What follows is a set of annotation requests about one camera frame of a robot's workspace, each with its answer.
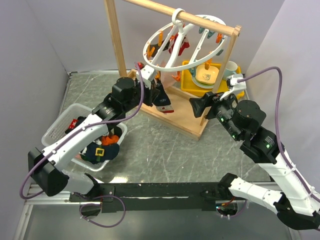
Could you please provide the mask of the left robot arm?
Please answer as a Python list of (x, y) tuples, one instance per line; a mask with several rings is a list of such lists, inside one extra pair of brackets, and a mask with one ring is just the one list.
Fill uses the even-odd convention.
[(65, 168), (89, 144), (106, 135), (119, 123), (129, 120), (127, 112), (152, 105), (159, 91), (155, 80), (121, 77), (111, 92), (85, 120), (56, 143), (43, 150), (32, 148), (27, 155), (28, 178), (32, 178), (47, 196), (52, 197), (70, 188), (87, 201), (94, 201), (99, 188), (92, 177), (71, 175)]

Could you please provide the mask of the navy sock with buckle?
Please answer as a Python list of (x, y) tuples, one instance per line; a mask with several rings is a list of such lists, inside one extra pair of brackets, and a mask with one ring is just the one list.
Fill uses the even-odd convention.
[(120, 146), (117, 143), (111, 145), (89, 144), (81, 153), (81, 158), (92, 164), (104, 163), (117, 157)]

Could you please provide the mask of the pale pink sock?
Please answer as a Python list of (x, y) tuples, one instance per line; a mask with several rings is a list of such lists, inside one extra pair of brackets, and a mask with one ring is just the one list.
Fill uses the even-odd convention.
[(163, 85), (164, 89), (167, 89), (173, 86), (175, 83), (179, 83), (181, 81), (181, 72), (173, 71), (173, 72), (160, 72), (160, 81)]

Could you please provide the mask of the white round clip hanger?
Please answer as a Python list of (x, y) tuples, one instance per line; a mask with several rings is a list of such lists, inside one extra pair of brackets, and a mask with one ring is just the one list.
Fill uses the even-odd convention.
[[(194, 68), (216, 56), (223, 49), (228, 37), (218, 30), (210, 30), (200, 26), (199, 33), (201, 37), (193, 51), (187, 65), (175, 65), (178, 57), (182, 55), (185, 49), (190, 47), (187, 34), (199, 24), (191, 23), (190, 20), (178, 19), (178, 14), (184, 10), (177, 8), (171, 14), (171, 23), (160, 28), (146, 42), (143, 48), (143, 59), (150, 67), (157, 71), (174, 72)], [(197, 59), (202, 45), (206, 39), (216, 36), (216, 48)]]

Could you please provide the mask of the navy white patterned sock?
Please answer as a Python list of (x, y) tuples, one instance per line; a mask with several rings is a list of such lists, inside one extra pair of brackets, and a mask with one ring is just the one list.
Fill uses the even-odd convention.
[(160, 80), (157, 81), (156, 87), (157, 89), (160, 90), (160, 94), (152, 103), (155, 105), (156, 109), (161, 113), (164, 113), (164, 114), (173, 113), (174, 109), (171, 105), (171, 100), (167, 95), (167, 93), (165, 92), (165, 89)]

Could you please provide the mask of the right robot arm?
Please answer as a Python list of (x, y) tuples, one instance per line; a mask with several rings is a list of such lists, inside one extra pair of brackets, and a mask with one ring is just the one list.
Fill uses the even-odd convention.
[(240, 150), (263, 168), (277, 183), (271, 190), (227, 173), (219, 182), (219, 195), (232, 196), (256, 203), (276, 214), (287, 227), (294, 230), (320, 229), (320, 203), (314, 191), (294, 167), (277, 136), (262, 126), (266, 113), (252, 100), (238, 101), (234, 94), (221, 99), (223, 93), (207, 92), (201, 98), (190, 98), (193, 114), (199, 118), (209, 108), (206, 119), (217, 119), (234, 141), (241, 141)]

